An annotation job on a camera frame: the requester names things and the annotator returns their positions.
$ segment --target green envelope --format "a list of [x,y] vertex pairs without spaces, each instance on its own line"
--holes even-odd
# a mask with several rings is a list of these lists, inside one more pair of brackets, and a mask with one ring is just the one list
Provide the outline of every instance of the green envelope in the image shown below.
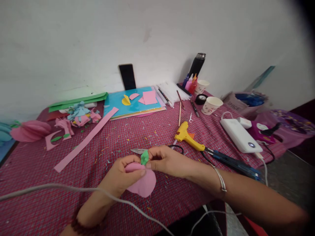
[[57,102],[54,104],[51,104],[49,107],[49,112],[57,111],[57,110],[63,110],[67,109],[70,106],[73,106],[76,103],[80,103],[81,101],[84,101],[85,104],[92,103],[92,102],[98,102],[105,100],[108,96],[108,92],[92,95],[89,97],[83,97],[83,98],[76,98],[64,102]]

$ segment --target finger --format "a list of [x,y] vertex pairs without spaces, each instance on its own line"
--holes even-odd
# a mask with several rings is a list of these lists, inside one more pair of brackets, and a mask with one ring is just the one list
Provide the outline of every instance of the finger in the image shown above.
[[135,170],[130,173],[126,173],[126,184],[128,188],[129,186],[133,185],[135,182],[137,182],[139,179],[141,179],[145,175],[145,170]]
[[167,146],[162,145],[148,149],[149,160],[152,160],[153,157],[165,158],[165,155],[163,154],[165,148],[167,148]]
[[146,168],[152,169],[152,170],[157,170],[160,172],[165,172],[166,171],[166,160],[159,160],[159,161],[149,161],[146,165]]
[[136,155],[125,156],[125,157],[121,158],[120,161],[124,167],[126,167],[126,165],[133,163],[133,162],[141,163],[140,158]]

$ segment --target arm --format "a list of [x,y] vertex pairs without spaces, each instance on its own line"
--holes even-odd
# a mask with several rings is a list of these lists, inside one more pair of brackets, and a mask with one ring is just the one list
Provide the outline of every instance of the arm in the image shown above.
[[[98,188],[102,188],[119,198],[129,186],[145,175],[145,170],[136,170],[131,173],[126,173],[125,166],[132,162],[140,163],[141,160],[135,155],[116,160],[112,168],[98,185]],[[80,208],[77,220],[82,226],[92,228],[103,221],[110,207],[114,204],[115,201],[106,196],[103,192],[93,192]],[[77,236],[79,234],[72,229],[71,225],[67,225],[60,235]]]
[[308,214],[300,207],[248,177],[219,170],[227,189],[224,193],[217,173],[209,165],[189,159],[167,146],[149,149],[149,159],[151,161],[146,167],[198,184],[264,227],[270,234],[299,234],[308,221]]

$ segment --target yellow glue gun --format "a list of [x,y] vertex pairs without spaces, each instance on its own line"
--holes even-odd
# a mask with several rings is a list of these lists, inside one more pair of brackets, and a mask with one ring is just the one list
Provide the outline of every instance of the yellow glue gun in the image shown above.
[[177,139],[179,142],[185,140],[190,146],[192,146],[197,151],[204,151],[205,146],[193,140],[193,138],[189,136],[187,132],[187,128],[188,128],[188,122],[184,121],[178,128],[177,134],[175,135],[174,139]]

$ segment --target paint bottle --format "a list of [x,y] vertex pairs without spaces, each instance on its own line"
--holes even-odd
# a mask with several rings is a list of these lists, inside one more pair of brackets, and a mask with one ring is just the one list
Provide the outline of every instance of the paint bottle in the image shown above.
[[182,85],[183,87],[186,86],[188,80],[189,80],[189,74],[187,74],[186,78],[184,79],[184,82],[183,82],[183,85]]
[[191,94],[193,94],[193,93],[195,92],[195,89],[196,89],[196,86],[197,86],[197,80],[198,80],[198,78],[196,77],[196,75],[197,75],[197,74],[195,74],[195,77],[193,78],[193,81],[192,81],[192,83],[191,83],[191,86],[190,86],[190,88],[189,88],[189,90],[188,90]]
[[187,81],[186,85],[185,85],[185,89],[188,91],[190,86],[191,86],[191,83],[193,82],[193,76],[191,75],[191,78]]

